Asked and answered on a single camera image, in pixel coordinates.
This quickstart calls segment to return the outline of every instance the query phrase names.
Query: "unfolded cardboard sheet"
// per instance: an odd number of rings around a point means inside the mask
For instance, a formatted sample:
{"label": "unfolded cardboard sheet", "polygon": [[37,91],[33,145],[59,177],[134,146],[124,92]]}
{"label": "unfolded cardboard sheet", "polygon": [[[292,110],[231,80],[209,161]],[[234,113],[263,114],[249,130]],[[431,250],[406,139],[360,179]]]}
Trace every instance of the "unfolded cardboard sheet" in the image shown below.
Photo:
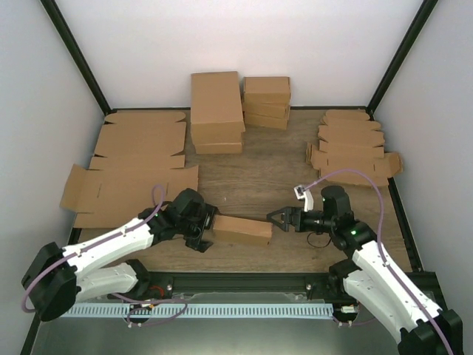
{"label": "unfolded cardboard sheet", "polygon": [[183,112],[137,111],[108,115],[89,169],[74,165],[61,206],[77,212],[74,227],[115,228],[152,207],[152,188],[173,200],[197,189],[198,166],[184,169]]}

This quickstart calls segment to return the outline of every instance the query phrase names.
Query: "wooden table surface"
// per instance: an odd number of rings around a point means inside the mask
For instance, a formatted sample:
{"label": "wooden table surface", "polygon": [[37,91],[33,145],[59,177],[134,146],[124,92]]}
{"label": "wooden table surface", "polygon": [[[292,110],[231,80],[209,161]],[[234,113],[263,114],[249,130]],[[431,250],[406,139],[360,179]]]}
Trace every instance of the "wooden table surface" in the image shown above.
{"label": "wooden table surface", "polygon": [[[317,126],[323,110],[292,110],[287,131],[247,126],[241,155],[196,155],[189,129],[186,138],[186,166],[199,165],[199,192],[207,203],[222,214],[264,220],[268,212],[285,206],[301,206],[293,187],[307,184],[318,172],[305,163],[306,142],[317,141]],[[314,209],[321,209],[320,189],[312,188]],[[355,217],[376,230],[379,202],[372,188],[344,186]],[[389,191],[381,190],[384,205],[382,239],[396,263],[410,271],[401,230]],[[80,241],[96,237],[107,229],[84,229]],[[212,239],[211,233],[204,234]],[[273,238],[266,248],[215,242],[205,253],[184,246],[181,237],[130,254],[150,271],[235,271],[235,272],[326,272],[343,260],[344,254],[332,244],[316,249],[306,242],[307,233],[285,233],[273,227]],[[311,242],[324,245],[328,236],[314,235]]]}

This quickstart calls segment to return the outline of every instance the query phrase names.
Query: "black metal frame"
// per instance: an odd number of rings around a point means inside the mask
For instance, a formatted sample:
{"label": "black metal frame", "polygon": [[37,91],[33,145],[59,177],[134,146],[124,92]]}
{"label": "black metal frame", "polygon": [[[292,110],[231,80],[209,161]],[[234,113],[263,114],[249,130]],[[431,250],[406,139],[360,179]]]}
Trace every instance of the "black metal frame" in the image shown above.
{"label": "black metal frame", "polygon": [[[56,30],[61,36],[64,44],[66,45],[70,55],[74,59],[78,69],[80,70],[84,80],[90,88],[90,91],[98,102],[98,105],[102,109],[104,115],[116,112],[118,109],[112,109],[108,104],[105,95],[102,93],[98,82],[84,58],[74,36],[72,35],[66,20],[61,14],[61,11],[56,4],[55,0],[40,0],[47,11],[52,23]],[[371,116],[376,111],[382,98],[386,94],[390,84],[392,83],[395,75],[399,71],[404,59],[407,57],[412,45],[415,43],[416,38],[421,32],[430,14],[434,10],[438,0],[423,0],[416,16],[414,17],[409,29],[404,36],[401,45],[396,51],[390,65],[387,68],[384,77],[382,78],[378,88],[376,89],[371,101],[368,106],[343,106],[336,108],[344,109],[365,109]],[[331,109],[334,106],[304,106],[294,107],[293,109]],[[394,204],[395,213],[398,218],[399,225],[401,227],[402,236],[404,243],[406,244],[407,253],[409,255],[409,261],[413,272],[409,274],[409,277],[413,282],[422,290],[430,291],[434,294],[436,302],[444,309],[446,309],[445,300],[443,298],[440,286],[438,285],[437,277],[435,273],[425,272],[422,268],[421,259],[418,251],[415,247],[415,241],[412,237],[412,232],[409,227],[409,223],[406,218],[404,208],[402,206],[401,199],[399,197],[398,190],[395,185],[394,179],[389,179],[389,192],[391,194],[392,202]],[[78,242],[80,237],[80,229],[72,229],[69,244]],[[165,280],[167,283],[173,284],[173,292],[207,292],[207,291],[221,291],[221,292],[235,292],[235,291],[246,291],[246,292],[290,292],[290,293],[305,293],[310,299],[321,299],[325,302],[346,302],[351,300],[345,294],[331,294],[327,289],[327,273],[299,273],[299,274],[262,274],[262,273],[240,273],[240,274],[227,274],[227,273],[152,273],[154,280]],[[36,334],[38,332],[40,321],[37,316],[33,319],[33,323],[28,332],[27,338],[25,339],[24,346],[21,350],[21,355],[31,354],[33,349],[33,343],[35,341]]]}

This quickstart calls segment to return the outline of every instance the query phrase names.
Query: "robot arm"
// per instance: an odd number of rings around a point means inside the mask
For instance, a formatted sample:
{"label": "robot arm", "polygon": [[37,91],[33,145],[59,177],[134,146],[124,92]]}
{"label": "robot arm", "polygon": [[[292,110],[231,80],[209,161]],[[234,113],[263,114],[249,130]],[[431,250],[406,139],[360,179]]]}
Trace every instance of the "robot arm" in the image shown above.
{"label": "robot arm", "polygon": [[[183,234],[186,246],[193,250],[204,252],[212,245],[202,240],[202,235],[210,228],[216,207],[204,203],[192,189],[182,191],[166,205],[158,213],[146,209],[124,226],[85,243],[64,248],[50,243],[41,248],[21,281],[30,291],[28,296],[40,319],[53,320],[78,300],[103,294],[127,293],[135,299],[141,296],[148,288],[149,275],[137,260],[102,268],[127,254],[170,240],[176,234]],[[51,270],[40,277],[48,268]]]}
{"label": "robot arm", "polygon": [[[295,188],[298,200],[303,200],[302,191],[300,186]],[[383,261],[376,233],[366,223],[354,218],[350,199],[343,188],[325,187],[321,196],[323,211],[285,207],[271,212],[267,218],[284,231],[288,231],[289,225],[292,225],[295,231],[330,235],[335,247],[348,257],[330,267],[330,286],[363,304],[391,333],[398,343],[399,354],[440,355],[446,354],[446,348],[425,313],[401,286],[388,265],[439,325],[454,354],[462,354],[463,329],[460,317],[453,310],[443,311],[428,298],[381,246],[386,258],[386,262]]]}

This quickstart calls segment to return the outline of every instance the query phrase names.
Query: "white cable tray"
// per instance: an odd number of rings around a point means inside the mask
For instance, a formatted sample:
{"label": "white cable tray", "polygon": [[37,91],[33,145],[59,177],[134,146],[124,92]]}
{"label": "white cable tray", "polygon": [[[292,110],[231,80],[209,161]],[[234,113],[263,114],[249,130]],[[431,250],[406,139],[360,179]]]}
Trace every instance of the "white cable tray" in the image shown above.
{"label": "white cable tray", "polygon": [[[131,318],[146,315],[167,318],[176,314],[182,304],[163,304],[152,311],[139,310]],[[126,303],[78,303],[62,317],[69,318],[124,318],[130,311]],[[179,318],[297,318],[331,320],[331,304],[190,304]]]}

